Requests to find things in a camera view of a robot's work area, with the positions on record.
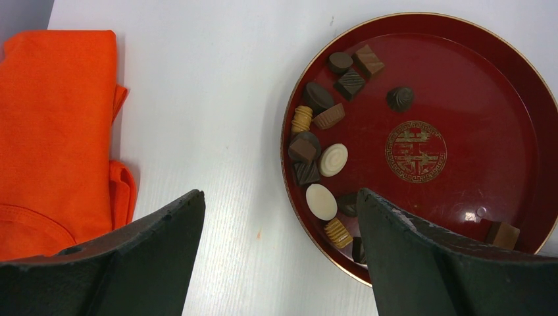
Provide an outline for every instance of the white table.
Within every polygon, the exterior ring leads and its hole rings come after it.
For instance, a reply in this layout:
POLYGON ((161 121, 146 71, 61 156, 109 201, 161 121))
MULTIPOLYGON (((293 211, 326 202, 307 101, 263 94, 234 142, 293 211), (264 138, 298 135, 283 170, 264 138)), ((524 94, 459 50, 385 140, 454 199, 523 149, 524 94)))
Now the white table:
MULTIPOLYGON (((112 155, 138 179, 134 218, 205 191, 184 315, 376 315, 372 290, 314 246, 284 189, 280 128, 299 75, 355 24, 431 11, 507 39, 556 93, 557 9, 554 0, 56 0, 49 28, 118 35, 119 79, 131 91, 112 155)), ((558 235, 544 251, 558 253, 558 235)))

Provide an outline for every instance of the oval white chocolate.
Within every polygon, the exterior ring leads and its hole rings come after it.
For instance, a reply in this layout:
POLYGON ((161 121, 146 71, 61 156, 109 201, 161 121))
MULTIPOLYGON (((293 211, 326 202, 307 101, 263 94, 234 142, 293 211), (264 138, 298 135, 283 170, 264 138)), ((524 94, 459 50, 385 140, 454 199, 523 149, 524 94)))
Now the oval white chocolate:
POLYGON ((334 176, 343 169, 347 163, 347 158, 349 158, 349 152, 345 145, 331 145, 320 157, 318 170, 323 176, 334 176))
POLYGON ((321 184, 311 184, 306 189, 306 203, 315 217, 332 220, 337 214, 337 202, 333 194, 321 184))

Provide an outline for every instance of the orange fabric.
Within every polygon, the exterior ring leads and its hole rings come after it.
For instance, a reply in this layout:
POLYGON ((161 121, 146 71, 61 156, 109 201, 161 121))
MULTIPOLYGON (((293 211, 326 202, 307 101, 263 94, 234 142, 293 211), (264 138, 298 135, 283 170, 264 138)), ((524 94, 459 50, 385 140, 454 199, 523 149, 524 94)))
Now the orange fabric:
POLYGON ((23 32, 4 51, 0 260, 53 255, 129 223, 136 185, 109 163, 127 95, 116 84, 114 33, 23 32))

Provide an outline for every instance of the circular gold logo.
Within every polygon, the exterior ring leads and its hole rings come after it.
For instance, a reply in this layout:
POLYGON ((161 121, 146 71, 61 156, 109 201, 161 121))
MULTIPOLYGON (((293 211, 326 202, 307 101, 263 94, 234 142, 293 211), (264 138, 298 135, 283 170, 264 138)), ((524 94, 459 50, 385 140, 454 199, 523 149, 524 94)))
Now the circular gold logo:
POLYGON ((410 120, 396 127, 386 142, 386 159, 401 179, 414 183, 437 177, 447 160, 447 148, 432 125, 410 120))

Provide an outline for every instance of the red tray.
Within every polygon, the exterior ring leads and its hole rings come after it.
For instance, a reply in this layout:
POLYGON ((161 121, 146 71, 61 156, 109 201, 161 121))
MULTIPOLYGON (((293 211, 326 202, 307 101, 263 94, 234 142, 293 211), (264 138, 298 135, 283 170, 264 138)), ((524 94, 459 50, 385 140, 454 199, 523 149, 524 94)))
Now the red tray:
MULTIPOLYGON (((334 39, 295 85, 281 137, 287 193, 302 226, 324 255, 370 284, 367 267, 351 258, 351 245, 335 248, 324 233, 326 222, 310 212, 307 186, 296 185, 288 157, 291 120, 294 109, 304 104, 305 84, 312 81, 327 88, 346 112, 330 129, 311 125, 322 150, 342 143, 349 152, 343 170, 320 182, 334 196, 370 188, 418 216, 480 241, 490 227, 476 212, 484 207, 483 218, 520 228, 516 250, 536 253, 546 242, 558 217, 556 102, 534 67, 497 35, 440 14, 383 16, 334 39), (339 76, 329 71, 327 58, 337 51, 352 54, 364 44, 386 67, 347 102, 333 88, 339 76), (411 109, 404 113, 392 111, 386 103, 387 92, 398 86, 415 92, 411 109), (423 164, 424 168, 394 163, 400 155, 393 149, 394 140, 406 130, 440 136, 426 144, 437 162, 423 164)), ((337 218, 353 236, 360 235, 357 219, 340 212, 337 218)))

